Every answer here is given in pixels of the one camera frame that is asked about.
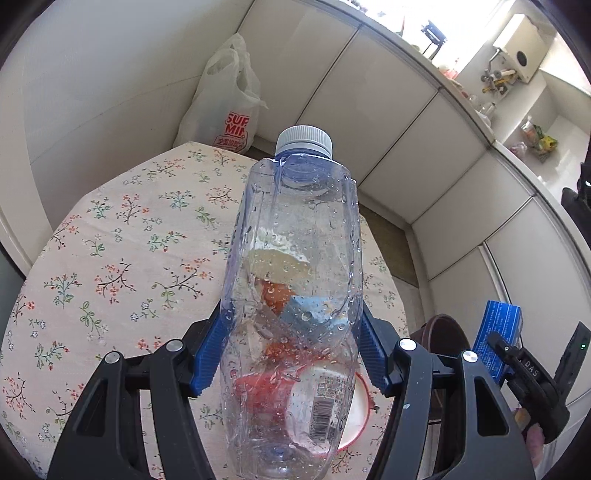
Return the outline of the person's hand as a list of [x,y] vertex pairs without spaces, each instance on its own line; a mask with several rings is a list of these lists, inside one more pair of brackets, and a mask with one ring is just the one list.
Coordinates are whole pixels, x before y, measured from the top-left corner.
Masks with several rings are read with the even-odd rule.
[[534,468],[537,468],[544,452],[544,434],[538,423],[535,423],[525,408],[517,408],[514,412],[514,419],[519,427]]

